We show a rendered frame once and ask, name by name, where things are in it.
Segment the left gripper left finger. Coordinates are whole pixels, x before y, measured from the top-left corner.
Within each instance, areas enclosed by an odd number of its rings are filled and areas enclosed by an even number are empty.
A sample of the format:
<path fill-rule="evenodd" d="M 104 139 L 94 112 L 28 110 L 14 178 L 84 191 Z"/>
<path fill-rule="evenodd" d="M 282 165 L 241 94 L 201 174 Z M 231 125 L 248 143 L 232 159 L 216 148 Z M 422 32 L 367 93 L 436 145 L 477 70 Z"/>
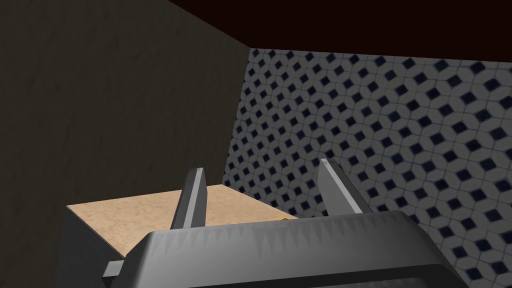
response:
<path fill-rule="evenodd" d="M 208 190 L 203 167 L 191 168 L 185 178 L 171 230 L 206 225 Z"/>

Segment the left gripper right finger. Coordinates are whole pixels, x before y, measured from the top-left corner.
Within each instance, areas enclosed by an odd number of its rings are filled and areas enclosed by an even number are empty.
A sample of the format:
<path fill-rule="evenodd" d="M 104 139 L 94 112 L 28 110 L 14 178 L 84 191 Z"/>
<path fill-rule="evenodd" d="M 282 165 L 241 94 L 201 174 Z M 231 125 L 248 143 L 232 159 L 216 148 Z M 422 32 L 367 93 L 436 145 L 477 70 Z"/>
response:
<path fill-rule="evenodd" d="M 317 187 L 330 217 L 370 213 L 372 209 L 334 160 L 319 162 Z"/>

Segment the dark cabinet with beige top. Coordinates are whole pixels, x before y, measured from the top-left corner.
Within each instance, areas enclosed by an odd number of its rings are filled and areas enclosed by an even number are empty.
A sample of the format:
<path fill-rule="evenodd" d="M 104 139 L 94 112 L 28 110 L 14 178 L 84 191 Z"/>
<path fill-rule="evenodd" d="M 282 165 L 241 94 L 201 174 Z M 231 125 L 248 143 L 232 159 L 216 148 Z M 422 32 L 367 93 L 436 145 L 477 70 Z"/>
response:
<path fill-rule="evenodd" d="M 207 226 L 291 219 L 222 184 L 207 191 Z M 148 233 L 168 229 L 180 194 L 175 190 L 67 206 L 54 288 L 106 288 L 107 264 L 123 260 Z"/>

